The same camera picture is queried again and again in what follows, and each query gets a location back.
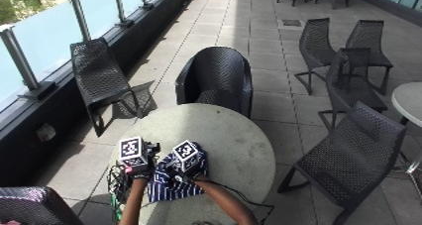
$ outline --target balcony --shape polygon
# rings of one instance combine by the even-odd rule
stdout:
[[[362,0],[343,0],[332,10],[328,0],[315,5],[291,0],[191,0],[179,16],[167,26],[146,54],[130,64],[127,73],[131,86],[149,83],[149,90],[161,110],[175,106],[174,81],[189,58],[202,48],[226,46],[247,58],[253,77],[251,120],[266,134],[276,162],[272,188],[264,203],[275,209],[266,224],[331,224],[339,208],[314,187],[284,194],[276,186],[291,166],[327,135],[316,112],[330,109],[324,82],[314,80],[312,95],[294,77],[306,70],[298,51],[298,41],[307,19],[327,18],[330,41],[336,50],[346,43],[355,21],[384,21],[382,47],[394,64],[387,94],[382,96],[388,110],[384,115],[399,120],[390,102],[392,89],[422,80],[422,28],[392,16]],[[282,20],[298,20],[300,27],[284,26]],[[382,71],[372,70],[370,80],[379,84]],[[111,108],[102,117],[110,118]],[[95,137],[86,117],[62,141],[61,148],[37,170],[32,184],[50,186],[65,199],[83,224],[113,224],[106,191],[106,163],[113,147],[135,119],[115,119],[99,138]],[[408,123],[402,145],[411,158],[422,150],[422,129]],[[264,209],[255,211],[258,218]],[[351,215],[347,224],[419,224],[420,201],[403,174],[392,172]]]

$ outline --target table top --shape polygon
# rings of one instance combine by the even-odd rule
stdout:
[[[398,112],[422,127],[422,82],[399,85],[392,91],[391,102]]]
[[[274,152],[264,134],[241,114],[207,104],[178,105],[151,112],[121,138],[135,136],[161,144],[159,159],[185,140],[198,142],[207,151],[210,179],[237,189],[250,201],[263,201],[275,174]],[[115,147],[110,165],[114,165],[117,152]],[[139,224],[186,225],[194,221],[234,224],[205,194],[147,202],[145,191]]]

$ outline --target blue and white cloth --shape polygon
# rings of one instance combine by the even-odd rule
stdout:
[[[209,175],[207,153],[201,149],[197,143],[193,144],[198,149],[199,172],[203,175]],[[205,193],[191,182],[178,182],[173,179],[174,175],[166,172],[166,165],[171,161],[173,153],[166,155],[157,164],[154,177],[147,183],[149,202],[174,200]]]

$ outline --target floor drain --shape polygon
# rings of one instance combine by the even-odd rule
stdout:
[[[298,20],[282,20],[283,26],[300,27],[300,21]]]

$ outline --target table leg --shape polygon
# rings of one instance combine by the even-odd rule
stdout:
[[[399,120],[399,123],[402,125],[406,125],[407,122],[408,122],[408,119],[406,117],[402,117],[402,119]],[[404,172],[410,176],[414,186],[416,188],[419,198],[420,198],[420,203],[422,203],[422,170],[419,168],[419,165],[422,163],[422,153],[419,154],[418,159],[414,160],[412,162],[410,162],[410,160],[407,159],[407,157],[404,156],[402,152],[399,152],[399,158],[400,158],[400,161],[403,162],[403,165],[395,166],[392,170]]]

